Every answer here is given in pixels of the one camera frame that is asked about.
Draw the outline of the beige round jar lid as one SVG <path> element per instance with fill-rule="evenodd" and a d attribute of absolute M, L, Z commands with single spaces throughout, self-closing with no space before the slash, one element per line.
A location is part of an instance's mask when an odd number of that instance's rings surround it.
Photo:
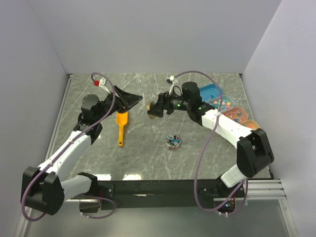
<path fill-rule="evenodd" d="M 150 119 L 155 119 L 156 117 L 149 114 L 149 110 L 151 109 L 151 107 L 153 107 L 155 105 L 155 102 L 153 101 L 149 101 L 146 105 L 146 108 L 147 108 L 147 115 L 149 116 Z"/>

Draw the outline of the yellow plastic scoop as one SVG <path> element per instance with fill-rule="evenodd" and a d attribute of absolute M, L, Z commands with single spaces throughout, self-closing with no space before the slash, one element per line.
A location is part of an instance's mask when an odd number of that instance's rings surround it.
<path fill-rule="evenodd" d="M 127 125 L 127 123 L 128 123 L 128 112 L 117 113 L 117 125 L 119 127 L 119 134 L 118 134 L 119 147 L 123 147 L 124 127 Z"/>

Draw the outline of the clear plastic jar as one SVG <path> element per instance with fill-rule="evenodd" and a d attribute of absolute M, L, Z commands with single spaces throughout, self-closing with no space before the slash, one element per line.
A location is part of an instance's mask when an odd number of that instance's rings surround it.
<path fill-rule="evenodd" d="M 165 144 L 170 150 L 176 150 L 181 146 L 182 138 L 178 133 L 169 134 L 166 136 Z"/>

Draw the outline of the blue lollipop tray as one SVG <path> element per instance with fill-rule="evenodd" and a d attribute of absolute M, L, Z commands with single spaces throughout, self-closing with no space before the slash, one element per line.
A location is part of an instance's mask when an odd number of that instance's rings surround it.
<path fill-rule="evenodd" d="M 223 94 L 222 88 L 220 86 L 217 87 L 213 83 L 200 87 L 199 92 L 203 102 L 219 97 L 220 93 Z"/>

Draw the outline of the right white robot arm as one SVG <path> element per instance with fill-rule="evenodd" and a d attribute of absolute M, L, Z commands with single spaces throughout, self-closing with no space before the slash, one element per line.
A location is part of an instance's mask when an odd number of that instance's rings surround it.
<path fill-rule="evenodd" d="M 275 160 L 263 129 L 245 127 L 204 102 L 195 82 L 184 83 L 181 95 L 173 90 L 159 94 L 158 100 L 150 102 L 147 110 L 148 115 L 159 118 L 175 110 L 186 111 L 192 121 L 213 130 L 236 148 L 237 163 L 220 176 L 221 182 L 217 184 L 217 193 L 222 197 L 228 197 L 234 191 L 234 185 L 252 178 Z"/>

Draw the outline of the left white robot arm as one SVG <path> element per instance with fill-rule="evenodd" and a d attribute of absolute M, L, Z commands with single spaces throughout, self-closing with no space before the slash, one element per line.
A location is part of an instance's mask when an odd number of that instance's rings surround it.
<path fill-rule="evenodd" d="M 95 94 L 82 100 L 78 122 L 66 142 L 37 167 L 28 167 L 22 175 L 21 207 L 30 207 L 43 214 L 54 215 L 63 203 L 78 195 L 94 198 L 100 194 L 98 178 L 81 172 L 66 179 L 68 170 L 97 140 L 103 126 L 101 121 L 113 113 L 124 113 L 143 97 L 114 87 L 101 101 Z"/>

